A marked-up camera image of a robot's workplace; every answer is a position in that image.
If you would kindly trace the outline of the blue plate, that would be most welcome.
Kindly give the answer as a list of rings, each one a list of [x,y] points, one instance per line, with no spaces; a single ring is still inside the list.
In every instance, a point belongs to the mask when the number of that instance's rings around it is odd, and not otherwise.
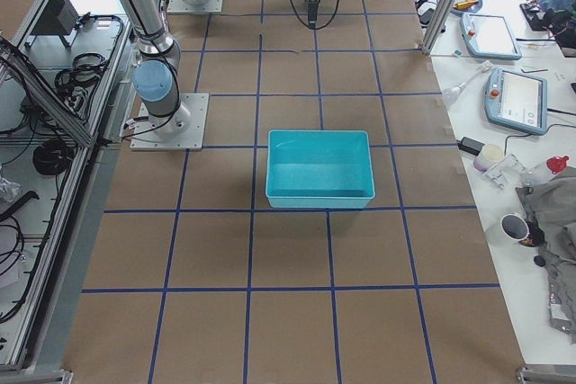
[[[454,0],[450,12],[455,15],[463,13],[478,13],[483,6],[482,0]]]

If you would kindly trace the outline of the turquoise plastic bin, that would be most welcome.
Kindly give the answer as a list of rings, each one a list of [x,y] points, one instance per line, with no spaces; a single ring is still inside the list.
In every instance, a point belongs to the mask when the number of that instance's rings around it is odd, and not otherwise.
[[[362,209],[375,196],[363,130],[273,129],[265,196],[277,209]]]

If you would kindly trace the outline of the upper teach pendant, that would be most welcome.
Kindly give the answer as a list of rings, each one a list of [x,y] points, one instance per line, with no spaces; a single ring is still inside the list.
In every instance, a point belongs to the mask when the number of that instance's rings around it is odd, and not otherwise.
[[[463,13],[460,25],[465,46],[473,57],[522,58],[516,37],[503,16]]]

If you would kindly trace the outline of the teach pendant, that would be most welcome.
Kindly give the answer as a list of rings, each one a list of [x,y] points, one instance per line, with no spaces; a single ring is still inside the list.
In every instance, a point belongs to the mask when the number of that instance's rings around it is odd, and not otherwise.
[[[495,68],[485,85],[490,123],[541,136],[547,130],[547,81],[520,71]]]
[[[465,46],[473,57],[522,58],[516,37],[503,16],[463,13],[460,25]]]

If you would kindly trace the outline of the black power adapter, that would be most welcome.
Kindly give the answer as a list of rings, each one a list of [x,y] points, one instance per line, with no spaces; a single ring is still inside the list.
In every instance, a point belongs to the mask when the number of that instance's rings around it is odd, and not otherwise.
[[[465,153],[478,156],[485,144],[473,138],[462,137],[457,141],[457,146],[461,151]]]

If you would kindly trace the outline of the lower teach pendant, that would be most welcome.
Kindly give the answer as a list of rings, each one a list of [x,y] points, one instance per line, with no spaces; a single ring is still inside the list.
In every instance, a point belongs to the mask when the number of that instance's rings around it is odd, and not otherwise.
[[[541,136],[547,130],[547,81],[520,71],[495,68],[485,85],[490,123]]]

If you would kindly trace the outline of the lavender cup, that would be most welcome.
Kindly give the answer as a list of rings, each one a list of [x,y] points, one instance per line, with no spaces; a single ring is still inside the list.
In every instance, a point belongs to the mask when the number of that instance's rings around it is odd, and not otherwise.
[[[504,151],[502,147],[495,144],[485,144],[481,147],[479,154],[474,158],[473,166],[478,171],[485,172],[501,162],[503,158]]]

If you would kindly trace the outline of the black monitor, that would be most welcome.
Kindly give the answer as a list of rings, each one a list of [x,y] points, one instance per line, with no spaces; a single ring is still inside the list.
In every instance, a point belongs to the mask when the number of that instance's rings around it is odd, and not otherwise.
[[[40,36],[58,37],[70,48],[77,35],[79,15],[70,0],[49,0],[31,31],[25,45],[31,47]]]

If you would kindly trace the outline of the red plastic piece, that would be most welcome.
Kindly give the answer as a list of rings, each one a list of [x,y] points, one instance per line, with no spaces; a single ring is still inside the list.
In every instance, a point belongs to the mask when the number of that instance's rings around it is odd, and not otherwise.
[[[546,167],[553,174],[561,173],[568,165],[568,156],[552,156],[546,160]]]

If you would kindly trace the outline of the white mug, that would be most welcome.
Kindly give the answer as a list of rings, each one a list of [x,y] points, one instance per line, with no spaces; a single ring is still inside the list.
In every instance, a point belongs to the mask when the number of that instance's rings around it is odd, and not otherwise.
[[[516,213],[503,215],[499,222],[499,228],[503,236],[510,241],[521,243],[530,236],[527,222]]]

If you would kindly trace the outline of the grey cloth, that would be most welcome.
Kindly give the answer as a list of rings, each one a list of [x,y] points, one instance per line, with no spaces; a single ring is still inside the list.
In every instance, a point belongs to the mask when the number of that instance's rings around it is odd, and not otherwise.
[[[553,327],[575,337],[575,169],[547,183],[516,189],[544,260],[549,318]]]

